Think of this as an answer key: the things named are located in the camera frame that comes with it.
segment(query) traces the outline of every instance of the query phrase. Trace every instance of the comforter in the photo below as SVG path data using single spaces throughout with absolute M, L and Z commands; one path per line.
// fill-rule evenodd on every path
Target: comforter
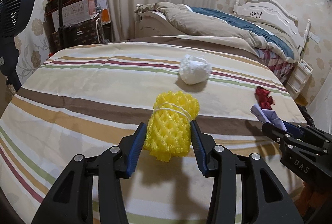
M 238 37 L 245 40 L 245 45 L 253 49 L 271 50 L 288 63 L 299 61 L 299 53 L 292 38 L 267 21 L 235 17 L 213 9 L 194 10 L 199 13 L 191 12 L 182 4 L 160 2 L 143 5 L 137 12 L 159 11 L 172 26 L 187 35 Z

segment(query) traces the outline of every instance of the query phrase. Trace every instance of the electric fan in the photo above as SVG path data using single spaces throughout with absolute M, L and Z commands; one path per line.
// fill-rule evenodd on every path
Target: electric fan
M 27 26 L 33 7 L 34 0 L 0 0 L 0 71 L 16 92 L 22 85 L 16 73 L 20 53 L 14 37 Z

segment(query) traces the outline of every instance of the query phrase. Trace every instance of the bedpost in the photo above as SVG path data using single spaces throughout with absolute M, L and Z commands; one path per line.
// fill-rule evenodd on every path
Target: bedpost
M 310 19 L 308 19 L 307 26 L 305 27 L 305 30 L 304 30 L 304 33 L 303 33 L 303 42 L 304 42 L 304 46 L 303 46 L 303 47 L 301 47 L 301 46 L 298 47 L 298 53 L 299 53 L 299 54 L 301 54 L 301 52 L 302 52 L 302 50 L 304 49 L 305 44 L 306 44 L 306 42 L 307 42 L 308 35 L 309 35 L 310 24 L 311 24 L 311 21 L 310 21 Z
M 239 8 L 239 2 L 240 2 L 240 0 L 235 0 L 235 5 L 234 5 L 234 8 L 233 8 L 233 14 L 237 14 L 237 10 Z
M 307 38 L 308 38 L 308 35 L 309 35 L 310 24 L 311 24 L 310 19 L 308 19 L 307 26 L 305 27 L 305 30 L 304 30 L 304 33 L 303 33 L 304 43 L 307 42 Z
M 137 13 L 137 9 L 141 6 L 142 4 L 137 4 L 135 8 L 135 37 L 138 38 L 138 32 L 139 32 L 139 22 L 141 21 L 141 16 Z
M 140 20 L 141 20 L 141 16 L 138 15 L 138 14 L 136 13 L 137 9 L 138 9 L 140 6 L 141 6 L 140 4 L 137 4 L 137 5 L 136 5 L 136 8 L 135 8 L 135 22 L 140 22 Z

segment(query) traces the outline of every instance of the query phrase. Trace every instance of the yellow foam net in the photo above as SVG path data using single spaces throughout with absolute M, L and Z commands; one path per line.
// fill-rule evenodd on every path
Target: yellow foam net
M 161 93 L 153 105 L 144 148 L 158 160 L 169 162 L 172 156 L 187 156 L 190 149 L 190 121 L 200 110 L 196 98 L 182 91 Z

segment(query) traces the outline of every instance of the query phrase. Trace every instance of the white string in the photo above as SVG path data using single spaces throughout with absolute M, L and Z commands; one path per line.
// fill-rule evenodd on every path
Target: white string
M 101 22 L 101 19 L 98 18 L 98 19 L 96 20 L 96 33 L 97 33 L 97 37 L 98 37 L 98 43 L 100 43 L 100 38 L 99 38 L 99 33 L 98 33 L 98 20 L 100 20 L 100 22 Z
M 182 113 L 181 111 L 174 110 L 174 109 L 172 109 L 172 108 L 164 108 L 164 107 L 159 108 L 160 106 L 165 105 L 165 104 L 173 105 L 174 107 L 177 107 L 177 108 L 181 109 L 182 111 L 184 111 L 184 113 Z M 168 102 L 162 103 L 162 104 L 160 104 L 157 108 L 155 108 L 155 109 L 153 110 L 153 113 L 152 113 L 152 114 L 154 114 L 156 111 L 159 111 L 159 110 L 168 110 L 168 111 L 177 112 L 177 113 L 183 115 L 185 118 L 187 118 L 187 120 L 188 120 L 189 123 L 190 123 L 190 121 L 191 121 L 191 116 L 190 116 L 190 114 L 189 114 L 184 108 L 182 108 L 182 107 L 180 107 L 180 106 L 177 106 L 177 105 L 175 105 L 175 104 L 168 103 Z

